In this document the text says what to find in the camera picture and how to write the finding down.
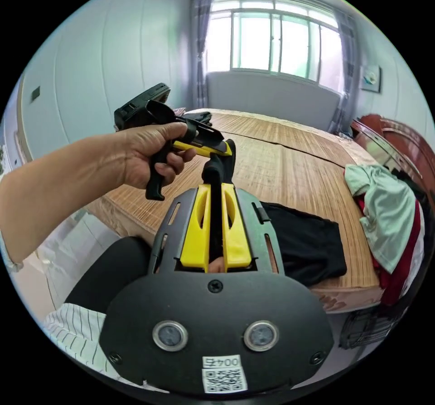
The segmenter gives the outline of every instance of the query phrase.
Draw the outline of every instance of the yellow clamp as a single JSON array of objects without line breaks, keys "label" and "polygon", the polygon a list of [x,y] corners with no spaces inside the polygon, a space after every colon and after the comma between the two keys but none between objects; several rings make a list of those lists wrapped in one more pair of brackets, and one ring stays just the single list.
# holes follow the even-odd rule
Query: yellow clamp
[{"label": "yellow clamp", "polygon": [[225,152],[214,150],[213,148],[209,148],[208,146],[197,146],[197,145],[192,145],[189,143],[178,142],[178,141],[174,142],[173,147],[180,151],[186,151],[191,148],[194,148],[199,156],[203,156],[207,158],[210,158],[211,154],[217,154],[218,156],[231,156],[232,155],[231,148],[226,142],[225,144],[227,146],[227,150]]},{"label": "yellow clamp", "polygon": [[[248,267],[251,252],[234,186],[222,184],[221,192],[223,257],[227,272],[229,268]],[[210,260],[210,210],[211,186],[202,184],[198,187],[180,261],[186,268],[201,268],[205,273]]]}]

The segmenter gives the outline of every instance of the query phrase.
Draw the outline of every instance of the window frame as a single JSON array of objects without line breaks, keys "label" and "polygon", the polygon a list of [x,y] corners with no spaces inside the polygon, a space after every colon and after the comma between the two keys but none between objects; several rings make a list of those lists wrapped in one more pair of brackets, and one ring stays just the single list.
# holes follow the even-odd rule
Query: window frame
[{"label": "window frame", "polygon": [[[273,9],[262,9],[262,8],[242,8],[242,2],[244,1],[260,1],[260,0],[215,0],[214,3],[220,3],[220,2],[229,2],[229,1],[238,1],[239,3],[239,8],[237,9],[221,9],[221,10],[216,10],[216,11],[212,11],[210,20],[213,19],[213,15],[217,15],[217,14],[229,14],[230,15],[230,22],[231,22],[231,47],[230,47],[230,68],[228,70],[228,72],[250,72],[250,73],[261,73],[261,74],[267,74],[267,75],[272,75],[272,76],[276,76],[276,77],[280,77],[280,78],[287,78],[287,79],[291,79],[291,80],[297,80],[297,81],[302,81],[305,83],[310,83],[313,85],[316,85],[320,88],[324,88],[327,89],[331,92],[335,92],[338,95],[342,95],[343,91],[337,91],[335,89],[332,88],[328,88],[326,86],[323,86],[321,84],[319,84],[319,80],[320,80],[320,73],[321,73],[321,68],[322,68],[322,37],[321,37],[321,27],[325,27],[327,29],[330,29],[336,33],[339,34],[339,29],[333,25],[330,25],[324,21],[318,20],[316,18],[312,18],[309,16],[309,12],[313,11],[313,12],[319,12],[322,13],[326,16],[330,16],[331,18],[333,18],[333,14],[331,13],[331,11],[326,10],[326,9],[321,9],[319,7],[316,6],[311,6],[309,4],[304,4],[300,1],[297,0],[271,0],[273,2]],[[289,3],[290,5],[294,5],[297,7],[301,7],[301,8],[306,8],[307,9],[307,15],[301,15],[301,14],[297,14],[297,13],[293,13],[293,12],[288,12],[288,11],[282,11],[279,9],[276,9],[276,3]],[[269,43],[269,68],[268,69],[254,69],[254,68],[236,68],[233,65],[233,55],[234,55],[234,15],[235,14],[245,14],[245,13],[258,13],[258,14],[262,14],[262,15],[269,15],[269,21],[270,21],[270,43]],[[278,18],[280,20],[280,52],[279,52],[279,65],[278,65],[278,72],[274,72],[271,71],[271,67],[272,67],[272,41],[273,41],[273,19],[274,18]],[[290,17],[290,18],[296,18],[296,19],[300,19],[303,20],[307,23],[308,25],[308,57],[307,57],[307,72],[306,72],[306,77],[301,77],[301,76],[297,76],[297,75],[293,75],[293,74],[288,74],[288,73],[283,73],[281,72],[281,61],[282,61],[282,21],[283,21],[283,17]],[[317,68],[317,77],[316,80],[312,80],[309,77],[309,68],[311,65],[311,56],[312,56],[312,47],[311,47],[311,25],[310,23],[313,24],[317,24],[318,25],[318,29],[319,29],[319,65]],[[226,71],[212,71],[212,73],[222,73],[222,72],[226,72]]]}]

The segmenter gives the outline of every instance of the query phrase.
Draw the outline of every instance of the gray curtain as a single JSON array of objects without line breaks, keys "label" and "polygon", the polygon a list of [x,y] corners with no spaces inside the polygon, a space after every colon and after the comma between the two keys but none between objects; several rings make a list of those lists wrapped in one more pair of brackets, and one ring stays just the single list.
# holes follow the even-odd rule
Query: gray curtain
[{"label": "gray curtain", "polygon": [[207,37],[208,23],[210,22],[210,8],[213,0],[192,0],[193,24],[196,38],[196,98],[195,108],[208,107],[208,92],[206,82],[206,70],[204,67],[205,40]]},{"label": "gray curtain", "polygon": [[339,10],[334,11],[338,23],[343,51],[344,95],[341,97],[329,126],[329,133],[339,133],[348,127],[352,91],[357,78],[356,66],[356,26],[352,17]]}]

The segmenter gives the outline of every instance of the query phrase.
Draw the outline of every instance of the window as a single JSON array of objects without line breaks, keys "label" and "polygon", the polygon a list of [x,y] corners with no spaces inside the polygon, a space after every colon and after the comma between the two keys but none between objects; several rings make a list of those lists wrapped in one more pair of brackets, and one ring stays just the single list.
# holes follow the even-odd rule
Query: window
[{"label": "window", "polygon": [[261,71],[343,91],[343,58],[332,13],[289,0],[215,0],[207,70]]}]

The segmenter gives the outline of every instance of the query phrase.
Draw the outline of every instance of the hand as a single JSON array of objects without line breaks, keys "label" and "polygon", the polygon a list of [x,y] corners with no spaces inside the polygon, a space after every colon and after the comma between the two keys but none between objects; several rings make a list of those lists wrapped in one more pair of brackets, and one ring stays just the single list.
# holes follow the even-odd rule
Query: hand
[{"label": "hand", "polygon": [[[124,184],[145,189],[150,181],[150,158],[163,148],[170,140],[183,137],[187,125],[183,122],[174,122],[164,125],[150,125],[146,127],[131,128],[115,133],[123,135],[126,150]],[[184,164],[191,161],[196,155],[194,149],[180,152],[170,152],[167,163],[156,163],[155,170],[164,177],[163,185],[171,184],[183,169]]]}]

